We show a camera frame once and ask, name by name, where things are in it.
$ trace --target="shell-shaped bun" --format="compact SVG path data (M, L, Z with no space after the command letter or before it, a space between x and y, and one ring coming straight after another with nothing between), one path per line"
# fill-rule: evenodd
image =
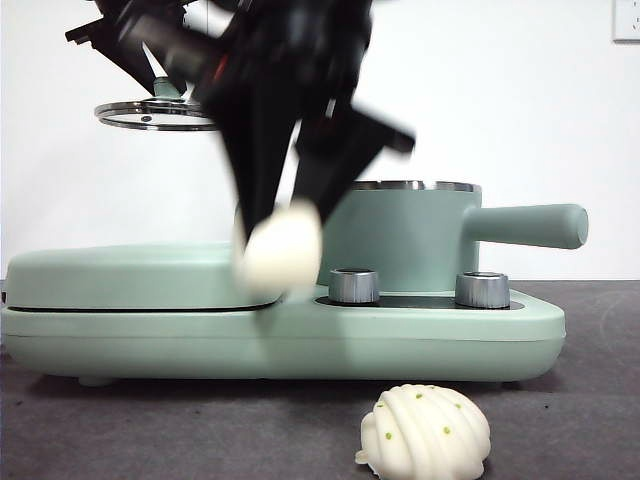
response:
M489 424L467 397L435 385L383 392L362 420L362 450L385 480L475 480L491 449Z

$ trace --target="stainless steel rim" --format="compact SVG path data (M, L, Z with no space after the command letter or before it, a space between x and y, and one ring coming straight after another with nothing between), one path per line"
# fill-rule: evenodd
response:
M422 180L369 180L354 182L353 190L448 190L455 192L482 192L480 185L461 182L436 182L428 185Z
M122 120L117 117L123 115L176 115L180 117L193 117L207 119L207 116L194 103L183 100L169 100L162 98L151 98L148 100L134 102L117 102L100 105L95 109L98 120L105 125L113 127L129 128L133 130L154 130L172 132L201 132L217 130L216 124L209 120L207 123L183 124L183 123L163 123L148 124L143 121Z

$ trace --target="gray table surface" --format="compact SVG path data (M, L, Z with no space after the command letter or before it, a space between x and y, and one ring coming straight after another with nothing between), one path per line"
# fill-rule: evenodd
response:
M552 371L442 383L491 425L483 479L640 478L640 282L514 282L565 309ZM360 420L399 382L127 380L87 389L2 355L2 478L372 479Z

